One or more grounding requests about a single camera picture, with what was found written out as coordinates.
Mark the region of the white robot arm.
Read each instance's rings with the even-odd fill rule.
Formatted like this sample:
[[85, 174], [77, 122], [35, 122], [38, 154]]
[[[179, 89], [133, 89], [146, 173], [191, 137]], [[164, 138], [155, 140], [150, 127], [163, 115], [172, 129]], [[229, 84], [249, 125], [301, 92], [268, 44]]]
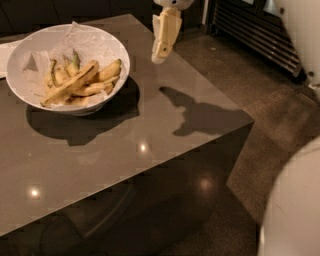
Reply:
[[177, 50], [255, 120], [210, 219], [159, 256], [319, 256], [319, 106], [231, 38]]

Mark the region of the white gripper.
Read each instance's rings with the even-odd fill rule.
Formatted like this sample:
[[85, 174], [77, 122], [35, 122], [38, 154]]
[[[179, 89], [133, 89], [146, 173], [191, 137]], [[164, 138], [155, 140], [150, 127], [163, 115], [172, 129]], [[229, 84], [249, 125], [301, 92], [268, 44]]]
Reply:
[[155, 4], [164, 7], [159, 15], [152, 19], [154, 42], [151, 60], [162, 64], [170, 55], [177, 40], [182, 19], [179, 10], [188, 9], [195, 0], [153, 0]]

